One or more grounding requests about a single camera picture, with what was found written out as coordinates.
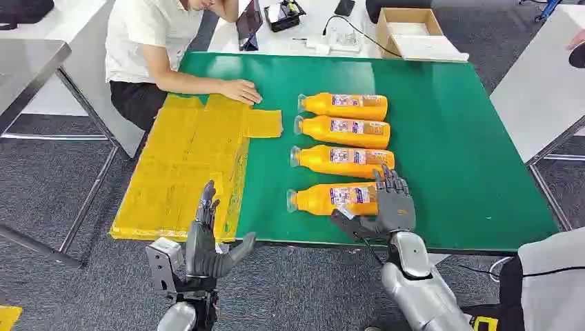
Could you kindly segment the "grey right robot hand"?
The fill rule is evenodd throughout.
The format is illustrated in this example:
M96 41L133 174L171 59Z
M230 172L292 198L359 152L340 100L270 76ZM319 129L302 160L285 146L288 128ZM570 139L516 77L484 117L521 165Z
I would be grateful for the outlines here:
M373 170L377 216L370 219L349 210L347 205L336 207L330 220L344 234L358 239L385 241L396 231L412 231L416 226L415 204L405 179L383 165Z

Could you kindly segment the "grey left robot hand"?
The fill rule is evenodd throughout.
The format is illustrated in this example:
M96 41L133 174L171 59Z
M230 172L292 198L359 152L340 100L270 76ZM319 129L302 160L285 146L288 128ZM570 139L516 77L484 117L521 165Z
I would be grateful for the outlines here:
M254 249L257 236L249 232L242 242L229 252L220 254L215 248L213 223L219 200L215 198L213 180L208 181L197 204L195 218L190 224L186 241L186 278L192 283L196 279L220 279Z

